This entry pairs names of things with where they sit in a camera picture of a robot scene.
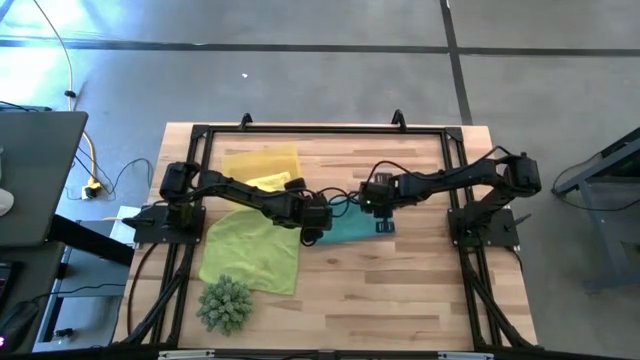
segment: concrete floor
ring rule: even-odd
[[[42,0],[63,37],[189,43],[444,46],[436,0]],[[450,0],[460,46],[638,48],[631,0]],[[0,37],[51,36],[31,1],[16,0]],[[98,160],[115,176],[157,158],[168,121],[460,124],[448,55],[73,50],[78,109],[89,113]],[[473,122],[494,143],[538,160],[545,189],[515,201],[539,342],[548,349],[640,357],[640,290],[587,295],[602,273],[588,218],[548,190],[564,168],[638,126],[640,58],[462,56]],[[60,49],[0,48],[0,98],[63,110]],[[146,169],[127,171],[114,201],[62,198],[58,212],[100,219],[147,197]],[[67,186],[79,195],[81,167]]]

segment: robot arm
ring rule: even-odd
[[[504,165],[502,175],[498,166]],[[489,185],[493,190],[482,200],[470,202],[464,208],[464,222],[477,227],[516,197],[529,197],[541,189],[535,160],[521,155],[500,159],[481,159],[471,165],[434,174],[411,172],[388,177],[382,183],[362,182],[359,201],[362,210],[376,218],[390,218],[393,210],[428,199],[432,194],[473,185]]]
[[[160,196],[169,208],[179,210],[188,203],[207,196],[217,196],[259,210],[276,226],[293,229],[331,230],[332,211],[327,199],[306,189],[303,179],[285,184],[284,191],[263,191],[255,186],[226,177],[218,171],[207,170],[200,174],[201,185],[188,192],[190,184],[199,172],[193,163],[172,163],[167,167]],[[180,226],[180,212],[168,215],[169,226]]]

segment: light green towel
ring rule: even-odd
[[[257,210],[233,212],[207,231],[200,279],[230,275],[250,289],[293,295],[298,281],[300,229],[273,226]]]

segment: small plant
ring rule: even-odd
[[[218,329],[225,336],[242,331],[253,309],[247,285],[233,281],[228,275],[220,275],[217,284],[207,285],[199,301],[202,307],[196,316],[207,331]]]

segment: teal cloth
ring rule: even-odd
[[[343,200],[344,198],[337,198],[334,202],[337,203]],[[342,214],[345,206],[347,206],[346,201],[342,204],[332,204],[333,214]],[[374,218],[373,214],[362,212],[360,206],[350,204],[344,216],[333,219],[331,230],[325,231],[316,245],[336,245],[388,235],[389,233],[376,232],[376,223],[378,221],[380,220]]]

